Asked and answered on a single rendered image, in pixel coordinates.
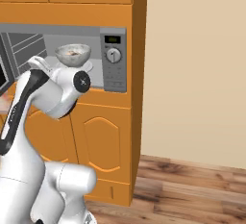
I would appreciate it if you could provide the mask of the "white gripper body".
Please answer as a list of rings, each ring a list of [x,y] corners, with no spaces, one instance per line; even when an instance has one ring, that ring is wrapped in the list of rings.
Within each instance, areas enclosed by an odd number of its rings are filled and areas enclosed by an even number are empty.
[[[52,67],[50,64],[42,57],[39,56],[32,56],[28,60],[28,64],[32,69],[40,69],[44,71],[47,75],[52,73]]]

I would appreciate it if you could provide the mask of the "grey microwave door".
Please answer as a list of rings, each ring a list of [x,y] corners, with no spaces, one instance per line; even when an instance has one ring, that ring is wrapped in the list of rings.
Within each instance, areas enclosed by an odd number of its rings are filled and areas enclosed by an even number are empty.
[[[0,96],[30,69],[32,56],[47,56],[43,35],[0,33]]]

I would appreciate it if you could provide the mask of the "grey speckled bowl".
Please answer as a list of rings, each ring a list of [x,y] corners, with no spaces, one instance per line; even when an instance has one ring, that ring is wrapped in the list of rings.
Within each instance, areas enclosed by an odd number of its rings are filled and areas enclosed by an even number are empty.
[[[67,51],[80,52],[79,56],[66,56]],[[81,67],[89,59],[91,48],[86,44],[66,44],[55,50],[58,60],[68,67]]]

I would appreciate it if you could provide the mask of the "grey microwave oven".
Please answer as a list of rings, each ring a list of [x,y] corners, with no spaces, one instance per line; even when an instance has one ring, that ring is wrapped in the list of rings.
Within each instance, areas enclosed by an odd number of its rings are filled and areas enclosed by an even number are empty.
[[[0,23],[0,33],[43,35],[47,51],[44,59],[52,67],[59,65],[55,54],[59,46],[86,44],[91,48],[91,86],[105,91],[127,91],[126,28]]]

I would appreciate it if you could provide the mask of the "orange arched cupboard door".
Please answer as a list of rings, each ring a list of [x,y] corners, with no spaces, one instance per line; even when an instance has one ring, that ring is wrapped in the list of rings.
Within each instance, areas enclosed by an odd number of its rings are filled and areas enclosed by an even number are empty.
[[[25,131],[45,161],[78,162],[69,115],[53,119],[32,106],[28,111]]]
[[[93,167],[101,180],[129,183],[131,110],[78,104],[71,121],[79,163]]]

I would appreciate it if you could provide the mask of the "orange drawer front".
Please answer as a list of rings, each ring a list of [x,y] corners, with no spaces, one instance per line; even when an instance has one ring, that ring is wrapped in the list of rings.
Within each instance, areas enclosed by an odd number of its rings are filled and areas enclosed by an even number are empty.
[[[129,184],[99,179],[93,191],[85,196],[86,200],[129,206],[131,203],[131,187]]]

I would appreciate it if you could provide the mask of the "orange tall cabinet frame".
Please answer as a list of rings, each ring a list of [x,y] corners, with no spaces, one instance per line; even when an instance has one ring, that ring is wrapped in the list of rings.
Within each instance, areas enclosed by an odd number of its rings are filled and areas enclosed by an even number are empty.
[[[4,24],[127,29],[127,91],[91,87],[77,105],[131,110],[131,178],[124,183],[131,187],[131,202],[140,157],[146,9],[147,0],[132,0],[131,4],[0,2],[0,23]],[[16,81],[6,91],[9,95],[15,93]]]

